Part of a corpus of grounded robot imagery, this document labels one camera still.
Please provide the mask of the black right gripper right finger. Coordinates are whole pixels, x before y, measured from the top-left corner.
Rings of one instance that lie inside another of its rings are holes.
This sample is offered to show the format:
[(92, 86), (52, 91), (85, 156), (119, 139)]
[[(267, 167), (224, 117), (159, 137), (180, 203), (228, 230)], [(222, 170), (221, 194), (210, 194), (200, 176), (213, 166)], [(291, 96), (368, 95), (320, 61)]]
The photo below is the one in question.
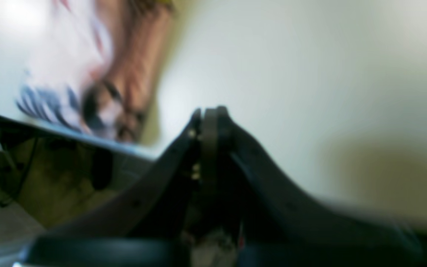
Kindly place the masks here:
[(327, 208), (217, 108), (217, 188), (238, 219), (241, 267), (427, 267), (427, 240)]

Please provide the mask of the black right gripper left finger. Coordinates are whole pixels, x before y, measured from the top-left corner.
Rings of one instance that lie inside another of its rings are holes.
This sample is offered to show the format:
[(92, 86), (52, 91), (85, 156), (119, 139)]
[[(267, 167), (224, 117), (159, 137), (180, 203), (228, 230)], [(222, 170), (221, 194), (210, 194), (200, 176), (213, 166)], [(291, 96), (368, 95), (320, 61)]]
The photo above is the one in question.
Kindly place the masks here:
[(215, 174), (216, 109), (188, 125), (133, 186), (94, 211), (38, 236), (15, 267), (190, 267), (180, 240), (192, 193)]

